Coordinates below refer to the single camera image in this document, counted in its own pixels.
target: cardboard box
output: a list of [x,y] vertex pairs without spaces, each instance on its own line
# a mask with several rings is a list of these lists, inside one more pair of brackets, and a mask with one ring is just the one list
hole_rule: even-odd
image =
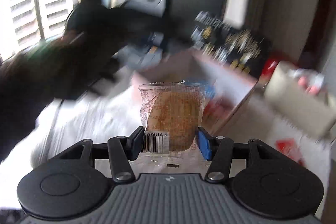
[[219,119],[212,126],[205,126],[212,135],[224,135],[225,125],[234,117],[238,118],[238,110],[248,103],[257,80],[250,75],[238,70],[232,70],[227,65],[219,65],[207,55],[195,49],[188,49],[171,56],[166,62],[137,72],[133,75],[131,84],[134,96],[141,101],[139,85],[162,82],[166,78],[174,78],[176,81],[191,80],[214,84],[218,96],[226,98],[233,105],[233,109],[225,119]]
[[291,63],[278,64],[265,90],[265,99],[305,133],[322,138],[336,122],[335,98],[327,94],[323,101],[306,93],[288,76],[291,69],[296,69]]

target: round black pad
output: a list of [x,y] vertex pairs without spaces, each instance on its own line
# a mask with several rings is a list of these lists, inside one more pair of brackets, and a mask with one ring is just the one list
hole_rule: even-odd
[[108,192],[105,176],[81,160],[51,160],[17,186],[22,208],[48,220],[84,214],[102,202]]
[[260,160],[234,177],[232,192],[254,213],[294,219],[314,212],[324,190],[315,174],[295,162]]
[[76,191],[80,183],[80,180],[74,175],[53,174],[42,180],[41,189],[48,195],[68,195]]

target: blue gripper pad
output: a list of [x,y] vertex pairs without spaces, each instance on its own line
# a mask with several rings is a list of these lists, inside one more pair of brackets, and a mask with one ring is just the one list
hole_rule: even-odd
[[212,151],[209,134],[203,128],[197,129],[197,145],[205,160],[212,160]]

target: clutter of items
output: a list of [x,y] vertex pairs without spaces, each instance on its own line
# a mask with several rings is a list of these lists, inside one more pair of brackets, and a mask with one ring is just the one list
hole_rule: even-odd
[[[248,29],[236,30],[207,12],[200,12],[195,24],[192,48],[169,51],[165,45],[162,50],[164,38],[152,33],[146,46],[128,45],[114,56],[124,65],[115,74],[117,84],[98,80],[77,101],[55,99],[46,107],[35,130],[0,165],[0,189],[8,196],[0,207],[20,208],[15,194],[19,181],[71,145],[128,137],[139,126],[145,129],[142,151],[130,162],[136,176],[204,177],[210,163],[195,137],[202,127],[210,136],[235,142],[260,139],[316,174],[326,194],[328,132],[336,111],[323,76],[285,61],[270,64],[269,40]],[[105,160],[97,160],[95,167],[111,176]],[[233,161],[230,176],[245,167],[245,160]],[[4,175],[9,168],[16,169],[14,175]]]

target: barcode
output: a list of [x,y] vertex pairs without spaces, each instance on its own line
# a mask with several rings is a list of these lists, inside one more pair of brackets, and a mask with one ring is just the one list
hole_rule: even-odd
[[164,136],[148,136],[143,137],[141,152],[163,153]]

